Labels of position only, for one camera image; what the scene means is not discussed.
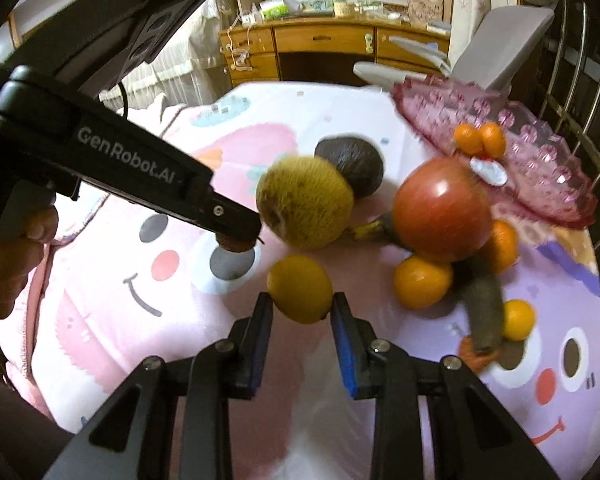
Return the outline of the person's left hand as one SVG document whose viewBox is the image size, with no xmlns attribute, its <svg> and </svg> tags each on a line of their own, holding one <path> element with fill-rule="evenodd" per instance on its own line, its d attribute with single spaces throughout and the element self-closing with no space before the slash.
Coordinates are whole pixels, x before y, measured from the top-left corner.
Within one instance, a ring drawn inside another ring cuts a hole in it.
<svg viewBox="0 0 600 480">
<path fill-rule="evenodd" d="M 12 313 L 29 273 L 42 262 L 45 246 L 55 237 L 57 227 L 57 209 L 49 206 L 27 221 L 22 237 L 0 242 L 0 320 Z"/>
</svg>

